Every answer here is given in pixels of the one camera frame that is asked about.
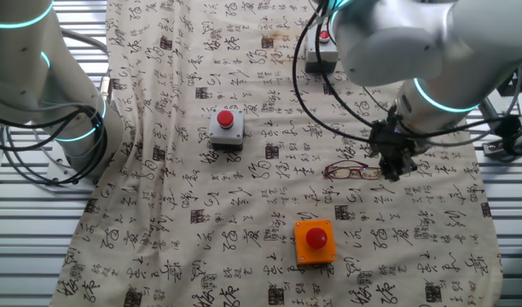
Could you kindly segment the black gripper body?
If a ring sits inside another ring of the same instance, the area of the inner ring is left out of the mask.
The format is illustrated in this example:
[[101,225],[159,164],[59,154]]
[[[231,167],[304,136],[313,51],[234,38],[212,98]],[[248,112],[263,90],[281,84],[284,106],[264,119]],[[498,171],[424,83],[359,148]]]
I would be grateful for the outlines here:
[[374,121],[368,144],[370,157],[380,155],[385,162],[396,165],[414,163],[415,142],[399,130],[396,118]]

